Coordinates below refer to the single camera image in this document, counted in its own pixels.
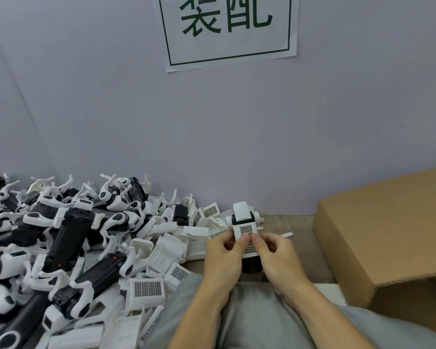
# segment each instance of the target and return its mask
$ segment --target wall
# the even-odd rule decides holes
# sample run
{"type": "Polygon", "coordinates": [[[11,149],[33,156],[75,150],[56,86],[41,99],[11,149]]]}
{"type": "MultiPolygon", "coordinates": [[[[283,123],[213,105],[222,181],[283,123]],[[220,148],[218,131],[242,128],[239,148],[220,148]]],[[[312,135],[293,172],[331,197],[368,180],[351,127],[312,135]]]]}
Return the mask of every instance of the wall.
{"type": "Polygon", "coordinates": [[[0,176],[6,172],[21,186],[31,176],[53,176],[55,169],[29,111],[0,55],[0,176]]]}
{"type": "Polygon", "coordinates": [[[151,0],[0,0],[61,179],[148,174],[203,206],[309,214],[436,166],[436,0],[301,0],[298,54],[166,74],[151,0]]]}

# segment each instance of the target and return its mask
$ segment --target person's right thumb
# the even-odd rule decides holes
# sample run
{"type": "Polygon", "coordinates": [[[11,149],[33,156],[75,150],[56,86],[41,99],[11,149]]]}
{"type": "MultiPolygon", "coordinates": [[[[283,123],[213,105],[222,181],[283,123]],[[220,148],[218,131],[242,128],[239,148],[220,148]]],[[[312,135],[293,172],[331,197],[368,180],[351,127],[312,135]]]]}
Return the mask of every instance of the person's right thumb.
{"type": "Polygon", "coordinates": [[[271,252],[268,249],[265,240],[263,240],[260,235],[252,234],[250,237],[252,239],[253,246],[255,247],[255,250],[260,257],[265,256],[266,254],[271,252]]]}

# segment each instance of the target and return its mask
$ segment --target hand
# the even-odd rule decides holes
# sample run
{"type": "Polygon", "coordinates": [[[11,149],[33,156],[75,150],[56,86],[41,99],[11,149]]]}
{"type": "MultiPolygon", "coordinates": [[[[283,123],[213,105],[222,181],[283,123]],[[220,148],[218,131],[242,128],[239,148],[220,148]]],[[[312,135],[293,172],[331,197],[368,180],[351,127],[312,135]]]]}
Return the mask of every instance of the hand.
{"type": "Polygon", "coordinates": [[[215,293],[222,308],[228,302],[229,293],[239,280],[242,255],[249,241],[249,234],[243,234],[235,241],[234,234],[227,231],[208,242],[201,287],[215,293]]]}
{"type": "Polygon", "coordinates": [[[292,242],[276,234],[252,234],[268,280],[289,297],[300,286],[310,284],[292,242]]]}

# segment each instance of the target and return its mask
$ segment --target person's left thumb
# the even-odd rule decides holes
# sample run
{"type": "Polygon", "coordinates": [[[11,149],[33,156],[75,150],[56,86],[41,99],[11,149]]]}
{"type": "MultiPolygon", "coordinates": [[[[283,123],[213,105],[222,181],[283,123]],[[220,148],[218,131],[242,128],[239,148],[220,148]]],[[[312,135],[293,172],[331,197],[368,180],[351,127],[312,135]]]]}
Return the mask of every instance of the person's left thumb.
{"type": "Polygon", "coordinates": [[[238,253],[242,257],[249,242],[250,234],[242,234],[239,240],[236,240],[236,243],[233,246],[233,252],[238,253]]]}

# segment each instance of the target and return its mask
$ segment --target forearm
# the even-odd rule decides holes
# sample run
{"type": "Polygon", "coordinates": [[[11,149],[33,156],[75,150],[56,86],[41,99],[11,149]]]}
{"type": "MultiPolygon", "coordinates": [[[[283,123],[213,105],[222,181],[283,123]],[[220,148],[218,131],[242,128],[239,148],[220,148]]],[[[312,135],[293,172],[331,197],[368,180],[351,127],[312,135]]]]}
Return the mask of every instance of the forearm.
{"type": "Polygon", "coordinates": [[[287,300],[302,317],[318,349],[375,349],[313,284],[294,289],[287,300]]]}
{"type": "Polygon", "coordinates": [[[168,349],[211,349],[214,344],[222,299],[209,287],[200,285],[184,314],[168,349]]]}

